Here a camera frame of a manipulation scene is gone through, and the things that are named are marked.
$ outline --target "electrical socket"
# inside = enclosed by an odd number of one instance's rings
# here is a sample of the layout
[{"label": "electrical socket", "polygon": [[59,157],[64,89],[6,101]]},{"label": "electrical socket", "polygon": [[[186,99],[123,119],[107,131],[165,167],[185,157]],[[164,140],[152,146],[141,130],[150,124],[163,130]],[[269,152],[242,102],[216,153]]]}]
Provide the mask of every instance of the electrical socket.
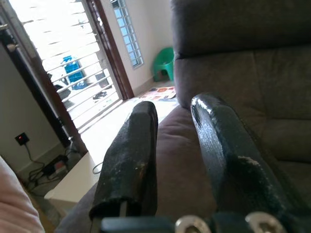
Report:
[{"label": "electrical socket", "polygon": [[19,143],[20,146],[29,142],[29,138],[27,137],[26,133],[21,133],[20,135],[16,136],[15,140]]}]

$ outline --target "pink fabric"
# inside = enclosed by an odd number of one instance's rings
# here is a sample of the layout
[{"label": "pink fabric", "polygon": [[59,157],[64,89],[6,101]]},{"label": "pink fabric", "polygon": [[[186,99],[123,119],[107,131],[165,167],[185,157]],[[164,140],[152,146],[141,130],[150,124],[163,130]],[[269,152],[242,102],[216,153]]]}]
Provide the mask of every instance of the pink fabric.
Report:
[{"label": "pink fabric", "polygon": [[15,173],[0,156],[0,232],[44,232],[38,211],[33,207]]}]

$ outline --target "green chair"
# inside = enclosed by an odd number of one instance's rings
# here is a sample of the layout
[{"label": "green chair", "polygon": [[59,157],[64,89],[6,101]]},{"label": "green chair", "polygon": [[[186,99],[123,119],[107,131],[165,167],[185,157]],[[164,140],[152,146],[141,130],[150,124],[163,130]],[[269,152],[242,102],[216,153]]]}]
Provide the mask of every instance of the green chair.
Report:
[{"label": "green chair", "polygon": [[154,81],[160,81],[159,72],[166,70],[167,74],[170,77],[170,80],[174,80],[173,73],[173,65],[174,65],[174,50],[172,47],[162,49],[161,52],[156,56],[153,69],[154,69]]}]

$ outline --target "white table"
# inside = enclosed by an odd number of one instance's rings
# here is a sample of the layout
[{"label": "white table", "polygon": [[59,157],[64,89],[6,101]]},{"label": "white table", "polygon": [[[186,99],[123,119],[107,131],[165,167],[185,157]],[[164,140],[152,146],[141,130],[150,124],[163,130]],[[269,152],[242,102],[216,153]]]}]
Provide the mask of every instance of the white table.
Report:
[{"label": "white table", "polygon": [[96,164],[87,153],[66,177],[45,195],[44,199],[49,200],[62,217],[65,217],[98,181],[99,174],[94,175],[92,172]]}]

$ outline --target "metal bolt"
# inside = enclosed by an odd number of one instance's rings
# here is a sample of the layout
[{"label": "metal bolt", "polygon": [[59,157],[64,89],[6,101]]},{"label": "metal bolt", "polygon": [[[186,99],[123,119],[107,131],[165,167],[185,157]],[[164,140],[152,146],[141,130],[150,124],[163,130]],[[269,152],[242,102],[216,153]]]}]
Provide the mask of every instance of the metal bolt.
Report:
[{"label": "metal bolt", "polygon": [[211,231],[201,218],[188,215],[177,220],[175,233],[211,233]]},{"label": "metal bolt", "polygon": [[0,31],[7,30],[9,28],[8,24],[0,24]]},{"label": "metal bolt", "polygon": [[8,44],[7,45],[9,52],[14,52],[18,47],[19,47],[19,45],[14,45],[14,44]]},{"label": "metal bolt", "polygon": [[253,212],[245,217],[254,233],[287,233],[274,216],[265,212]]}]

